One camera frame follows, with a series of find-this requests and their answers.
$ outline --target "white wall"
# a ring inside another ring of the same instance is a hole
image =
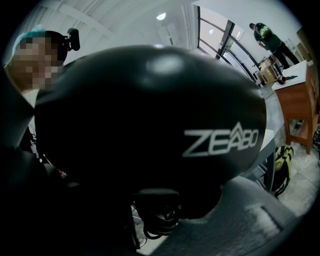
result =
[[[258,62],[267,52],[257,45],[250,23],[266,24],[282,41],[291,39],[295,45],[300,42],[296,33],[301,23],[278,0],[199,0],[193,4],[212,10],[244,29],[240,42]]]

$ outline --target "backpack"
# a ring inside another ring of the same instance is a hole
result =
[[[291,178],[291,159],[294,156],[292,147],[281,146],[275,149],[275,167],[271,191],[277,198],[283,193]],[[267,175],[263,176],[264,185],[267,185]]]

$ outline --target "tiled floor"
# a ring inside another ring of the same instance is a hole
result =
[[[283,127],[275,135],[275,144],[277,147],[286,144]],[[308,155],[306,147],[299,143],[291,142],[291,146],[294,150],[291,179],[278,199],[295,215],[301,216],[309,210],[320,188],[319,154],[313,148]]]

